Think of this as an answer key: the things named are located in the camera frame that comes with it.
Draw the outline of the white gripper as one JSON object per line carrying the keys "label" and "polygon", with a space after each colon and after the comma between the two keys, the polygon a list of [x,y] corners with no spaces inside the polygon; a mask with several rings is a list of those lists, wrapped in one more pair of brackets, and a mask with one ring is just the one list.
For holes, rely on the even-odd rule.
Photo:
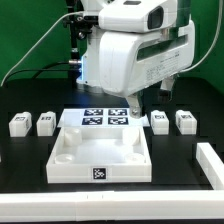
{"label": "white gripper", "polygon": [[172,75],[192,64],[194,47],[192,21],[179,29],[177,38],[169,41],[163,41],[160,31],[146,34],[105,32],[99,48],[100,85],[108,94],[128,96],[130,116],[139,119],[145,114],[140,90],[165,78],[158,98],[169,102],[175,84]]}

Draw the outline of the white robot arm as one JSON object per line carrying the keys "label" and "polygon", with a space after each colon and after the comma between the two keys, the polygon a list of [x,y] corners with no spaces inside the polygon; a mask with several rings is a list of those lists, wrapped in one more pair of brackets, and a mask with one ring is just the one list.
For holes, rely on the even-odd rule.
{"label": "white robot arm", "polygon": [[124,98],[130,115],[144,115],[141,91],[173,76],[194,59],[191,0],[81,0],[88,27],[78,87]]}

